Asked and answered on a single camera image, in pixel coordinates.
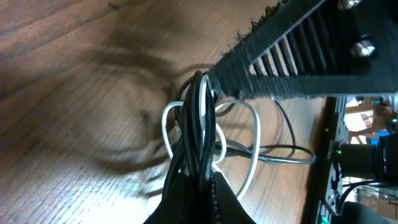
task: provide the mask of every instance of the cable connector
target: cable connector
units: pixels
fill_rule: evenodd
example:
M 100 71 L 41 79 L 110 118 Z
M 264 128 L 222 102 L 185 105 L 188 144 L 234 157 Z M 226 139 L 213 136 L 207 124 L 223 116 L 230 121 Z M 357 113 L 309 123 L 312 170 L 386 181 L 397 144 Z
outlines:
M 174 122 L 175 122 L 174 128 L 171 129 L 169 131 L 169 133 L 167 133 L 167 137 L 169 139 L 169 142 L 170 142 L 171 146 L 174 145 L 181 137 L 181 128 L 178 125 L 177 121 L 174 121 Z

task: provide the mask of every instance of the wooden table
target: wooden table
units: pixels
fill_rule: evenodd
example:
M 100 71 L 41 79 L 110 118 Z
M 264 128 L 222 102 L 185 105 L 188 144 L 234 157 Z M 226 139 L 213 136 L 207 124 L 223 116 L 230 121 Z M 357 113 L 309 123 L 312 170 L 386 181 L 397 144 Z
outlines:
M 216 63 L 275 1 L 4 0 L 0 46 L 0 223 L 139 223 L 157 206 L 168 159 L 160 116 L 192 71 Z M 290 143 L 268 99 L 262 143 Z M 312 146 L 322 99 L 284 102 Z M 218 121 L 252 141 L 236 108 Z M 221 168 L 237 190 L 249 160 Z M 299 223 L 309 166 L 260 163 L 243 207 L 258 223 Z

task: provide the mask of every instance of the black cable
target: black cable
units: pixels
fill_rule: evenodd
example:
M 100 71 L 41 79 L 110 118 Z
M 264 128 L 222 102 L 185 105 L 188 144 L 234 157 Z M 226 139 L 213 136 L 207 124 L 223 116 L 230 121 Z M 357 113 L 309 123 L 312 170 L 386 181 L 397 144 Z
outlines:
M 227 147 L 226 151 L 226 156 L 242 156 L 245 158 L 251 158 L 252 157 L 252 149 L 247 148 L 246 146 L 243 146 L 242 144 L 227 140 L 227 144 L 230 146 L 238 147 L 242 150 L 237 150 L 231 147 Z M 296 149 L 300 150 L 303 152 L 306 152 L 308 155 L 310 155 L 309 159 L 294 159 L 294 158 L 288 158 L 288 157 L 277 157 L 277 156 L 267 156 L 264 154 L 264 152 L 260 152 L 259 154 L 259 161 L 270 163 L 270 164 L 280 164 L 280 163 L 290 163 L 290 164 L 313 164 L 315 160 L 317 159 L 316 155 L 309 149 L 306 149 L 301 146 L 292 146 L 292 145 L 282 145 L 282 144 L 277 144 L 277 145 L 271 145 L 271 146 L 261 146 L 260 151 L 264 149 L 277 149 L 277 148 L 288 148 L 288 149 Z M 221 142 L 216 143 L 216 154 L 220 154 L 221 152 Z
M 192 128 L 196 128 L 193 126 L 189 125 L 189 118 L 188 118 L 188 103 L 184 103 L 182 107 L 182 142 L 184 145 L 184 150 L 185 150 L 185 157 L 187 159 L 188 163 L 188 170 L 189 174 L 192 180 L 196 180 L 198 177 L 198 171 L 199 171 L 199 162 L 197 160 L 197 156 L 195 154 L 195 151 L 193 149 L 194 146 L 192 144 L 192 137 L 191 137 L 191 131 Z
M 178 90 L 178 92 L 177 92 L 177 96 L 176 96 L 176 98 L 175 98 L 175 101 L 181 101 L 181 100 L 182 100 L 182 95 L 183 95 L 185 89 L 187 89 L 188 86 L 190 86 L 190 85 L 194 82 L 194 80 L 193 80 L 194 77 L 195 77 L 195 76 L 190 77 L 188 80 L 186 80 L 186 81 L 182 84 L 181 88 L 180 88 L 180 89 Z M 235 107 L 235 104 L 234 104 L 234 103 L 233 103 L 233 104 L 230 104 L 224 111 L 216 112 L 216 117 L 218 118 L 218 117 L 222 117 L 222 116 L 227 115 L 229 112 L 232 111 L 232 109 L 233 109 L 234 107 Z M 181 125 L 181 124 L 180 124 L 180 123 L 181 123 L 181 111 L 180 111 L 180 110 L 181 110 L 181 108 L 180 108 L 179 106 L 176 106 L 175 109 L 174 109 L 174 111 L 175 111 L 175 118 L 176 118 L 176 120 L 178 121 L 179 125 Z
M 231 112 L 231 110 L 235 107 L 235 105 L 236 104 L 231 103 L 224 111 L 217 112 L 216 117 L 218 118 L 227 115 L 229 112 Z
M 164 180 L 162 198 L 166 197 L 166 195 L 169 192 L 171 183 L 177 177 L 178 170 L 182 164 L 184 154 L 185 154 L 185 151 L 182 146 L 182 138 L 180 138 L 177 143 L 177 150 L 175 151 L 173 159 L 170 163 L 170 167 L 169 167 L 169 171 L 167 172 L 166 179 Z
M 210 180 L 211 163 L 213 162 L 213 154 L 216 143 L 216 115 L 215 104 L 211 97 L 210 91 L 206 90 L 206 133 L 205 143 L 203 147 L 203 157 L 200 161 L 199 171 L 199 190 L 205 192 L 206 183 Z
M 293 146 L 296 146 L 296 137 L 294 136 L 293 127 L 292 127 L 292 124 L 290 123 L 289 117 L 287 116 L 285 108 L 283 107 L 282 103 L 279 100 L 274 100 L 274 102 L 279 107 L 283 116 L 285 117 L 287 127 L 289 128 L 289 131 L 290 131 L 290 136 L 292 137 L 292 144 L 293 144 Z M 295 149 L 292 149 L 292 152 L 287 157 L 288 158 L 292 157 L 294 155 L 294 153 L 295 153 Z
M 344 205 L 345 200 L 347 199 L 348 194 L 351 191 L 353 191 L 356 187 L 373 184 L 373 183 L 378 183 L 378 182 L 379 182 L 378 180 L 367 180 L 367 181 L 352 183 L 351 186 L 346 191 L 344 191 L 344 193 L 341 195 L 341 197 L 338 200 L 337 207 L 336 207 L 337 214 L 341 215 L 343 205 Z

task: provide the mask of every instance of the metal screw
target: metal screw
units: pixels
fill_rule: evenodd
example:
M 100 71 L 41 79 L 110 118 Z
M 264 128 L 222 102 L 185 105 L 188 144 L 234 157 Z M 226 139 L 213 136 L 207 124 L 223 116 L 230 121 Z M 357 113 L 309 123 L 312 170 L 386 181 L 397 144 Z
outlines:
M 376 48 L 368 40 L 362 40 L 353 45 L 351 53 L 355 57 L 369 57 Z
M 350 10 L 361 3 L 361 1 L 362 0 L 339 0 L 337 7 L 342 11 Z

